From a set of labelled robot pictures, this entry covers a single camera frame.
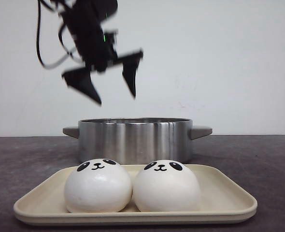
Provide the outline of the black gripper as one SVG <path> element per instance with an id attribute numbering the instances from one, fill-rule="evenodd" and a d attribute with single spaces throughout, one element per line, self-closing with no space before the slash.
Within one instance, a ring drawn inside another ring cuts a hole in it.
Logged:
<path id="1" fill-rule="evenodd" d="M 118 8 L 116 0 L 76 0 L 73 5 L 61 1 L 60 13 L 68 28 L 78 54 L 86 67 L 65 71 L 61 76 L 67 86 L 88 96 L 101 106 L 101 98 L 91 81 L 92 69 L 103 72 L 111 65 L 123 64 L 122 75 L 132 97 L 136 98 L 136 71 L 143 51 L 119 57 L 114 50 L 115 31 L 104 32 L 101 23 L 114 15 Z"/>

